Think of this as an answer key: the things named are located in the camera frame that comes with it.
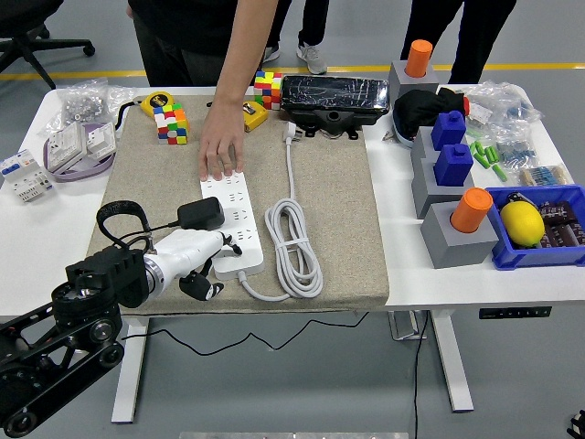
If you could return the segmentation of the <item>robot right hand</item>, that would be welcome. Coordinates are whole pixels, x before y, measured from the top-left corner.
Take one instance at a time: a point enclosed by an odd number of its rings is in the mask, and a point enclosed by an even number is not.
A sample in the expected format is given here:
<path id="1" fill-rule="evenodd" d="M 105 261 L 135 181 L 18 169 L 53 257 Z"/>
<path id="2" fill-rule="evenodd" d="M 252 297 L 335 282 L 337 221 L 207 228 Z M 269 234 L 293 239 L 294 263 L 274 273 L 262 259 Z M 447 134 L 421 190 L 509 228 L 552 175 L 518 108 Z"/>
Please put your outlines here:
<path id="1" fill-rule="evenodd" d="M 573 439 L 585 439 L 585 411 L 579 410 L 569 421 L 570 427 L 566 430 L 567 434 Z"/>

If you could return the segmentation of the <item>person's left hand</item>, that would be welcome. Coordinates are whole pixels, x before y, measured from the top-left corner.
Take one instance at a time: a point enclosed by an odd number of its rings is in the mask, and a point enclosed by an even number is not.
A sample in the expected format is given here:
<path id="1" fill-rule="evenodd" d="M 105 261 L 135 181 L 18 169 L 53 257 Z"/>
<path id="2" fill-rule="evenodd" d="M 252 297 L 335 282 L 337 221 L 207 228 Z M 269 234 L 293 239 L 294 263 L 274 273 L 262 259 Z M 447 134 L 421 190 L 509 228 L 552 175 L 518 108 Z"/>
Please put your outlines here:
<path id="1" fill-rule="evenodd" d="M 200 136 L 198 173 L 201 181 L 240 173 L 244 168 L 244 119 L 242 102 L 215 99 Z"/>

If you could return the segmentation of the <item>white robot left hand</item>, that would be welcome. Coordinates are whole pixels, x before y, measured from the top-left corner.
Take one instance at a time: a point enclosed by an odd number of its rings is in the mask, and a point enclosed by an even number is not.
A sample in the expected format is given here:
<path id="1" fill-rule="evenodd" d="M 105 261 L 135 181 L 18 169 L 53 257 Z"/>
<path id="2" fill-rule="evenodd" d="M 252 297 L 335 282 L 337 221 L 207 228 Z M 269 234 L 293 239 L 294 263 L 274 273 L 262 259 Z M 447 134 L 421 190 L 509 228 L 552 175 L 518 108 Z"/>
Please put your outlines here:
<path id="1" fill-rule="evenodd" d="M 212 284 L 207 275 L 212 258 L 226 246 L 237 256 L 242 254 L 233 238 L 220 231 L 173 231 L 144 256 L 148 298 L 159 296 L 175 278 L 179 279 L 180 290 L 198 301 L 215 297 L 224 285 Z"/>

